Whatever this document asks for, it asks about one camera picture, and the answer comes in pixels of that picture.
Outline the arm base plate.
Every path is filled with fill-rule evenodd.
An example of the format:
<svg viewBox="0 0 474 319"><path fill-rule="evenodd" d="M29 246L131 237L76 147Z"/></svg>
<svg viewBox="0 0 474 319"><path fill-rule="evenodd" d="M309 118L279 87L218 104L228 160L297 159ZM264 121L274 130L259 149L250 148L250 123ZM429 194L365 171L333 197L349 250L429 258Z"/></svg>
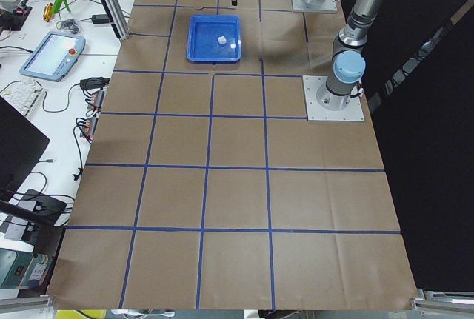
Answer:
<svg viewBox="0 0 474 319"><path fill-rule="evenodd" d="M337 13L336 0L291 0L293 12Z"/></svg>
<svg viewBox="0 0 474 319"><path fill-rule="evenodd" d="M327 89L326 80L326 76L302 76L307 120L365 122L358 85L349 95L338 96Z"/></svg>

